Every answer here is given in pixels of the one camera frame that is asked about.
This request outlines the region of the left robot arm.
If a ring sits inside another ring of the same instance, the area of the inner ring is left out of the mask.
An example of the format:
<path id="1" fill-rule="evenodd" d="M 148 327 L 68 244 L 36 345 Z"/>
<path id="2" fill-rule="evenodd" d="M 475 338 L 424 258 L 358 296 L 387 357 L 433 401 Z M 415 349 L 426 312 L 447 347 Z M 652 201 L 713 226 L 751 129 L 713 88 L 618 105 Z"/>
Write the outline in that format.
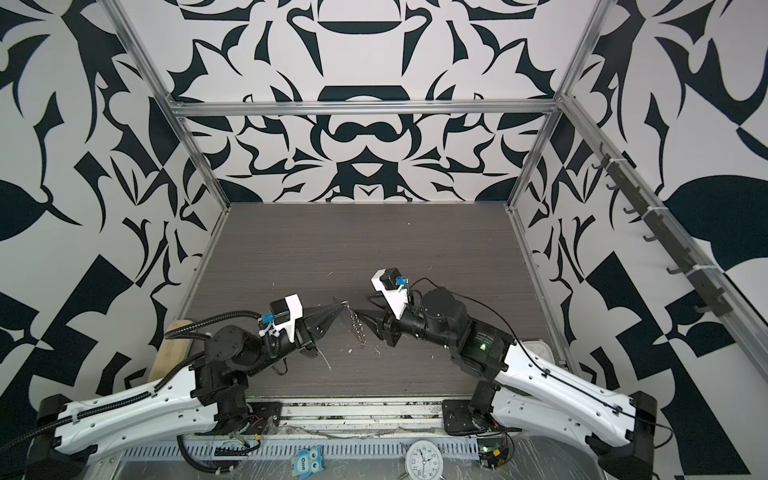
<path id="1" fill-rule="evenodd" d="M 346 307 L 272 311 L 256 333 L 227 324 L 202 335 L 201 322 L 167 333 L 169 340 L 201 340 L 203 349 L 161 379 L 116 394 L 45 398 L 36 427 L 18 440 L 28 448 L 22 478 L 74 479 L 91 463 L 154 440 L 247 429 L 250 379 L 285 365 L 295 352 L 316 356 L 318 340 Z"/>

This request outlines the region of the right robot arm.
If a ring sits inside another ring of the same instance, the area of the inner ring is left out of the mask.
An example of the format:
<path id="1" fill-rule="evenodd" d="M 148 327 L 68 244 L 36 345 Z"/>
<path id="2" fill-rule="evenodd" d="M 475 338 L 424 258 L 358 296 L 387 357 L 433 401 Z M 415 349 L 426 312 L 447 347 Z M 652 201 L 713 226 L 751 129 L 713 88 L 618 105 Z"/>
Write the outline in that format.
<path id="1" fill-rule="evenodd" d="M 401 287 L 370 295 L 354 318 L 395 346 L 404 335 L 437 344 L 477 378 L 471 414 L 482 428 L 554 438 L 594 458 L 614 479 L 653 479 L 657 401 L 592 384 L 533 353 L 509 329 L 472 317 L 466 297 L 444 287 L 416 302 Z"/>

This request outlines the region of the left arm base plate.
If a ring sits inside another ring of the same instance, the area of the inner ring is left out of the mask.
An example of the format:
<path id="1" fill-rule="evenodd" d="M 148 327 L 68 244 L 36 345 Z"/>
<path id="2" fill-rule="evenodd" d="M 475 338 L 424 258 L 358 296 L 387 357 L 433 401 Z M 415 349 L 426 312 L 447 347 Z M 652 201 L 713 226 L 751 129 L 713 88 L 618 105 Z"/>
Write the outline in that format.
<path id="1" fill-rule="evenodd" d="M 282 423 L 283 403 L 280 401 L 248 400 L 245 423 L 238 430 L 243 436 L 270 435 Z"/>

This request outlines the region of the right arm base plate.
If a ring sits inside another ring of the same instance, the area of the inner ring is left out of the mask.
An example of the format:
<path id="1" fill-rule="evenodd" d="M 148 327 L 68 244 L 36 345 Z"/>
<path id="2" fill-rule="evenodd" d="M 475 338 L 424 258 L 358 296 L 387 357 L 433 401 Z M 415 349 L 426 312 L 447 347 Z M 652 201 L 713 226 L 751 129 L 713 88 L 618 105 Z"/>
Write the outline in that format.
<path id="1" fill-rule="evenodd" d="M 443 400 L 441 410 L 443 430 L 449 436 L 479 435 L 492 427 L 484 417 L 471 411 L 469 400 Z"/>

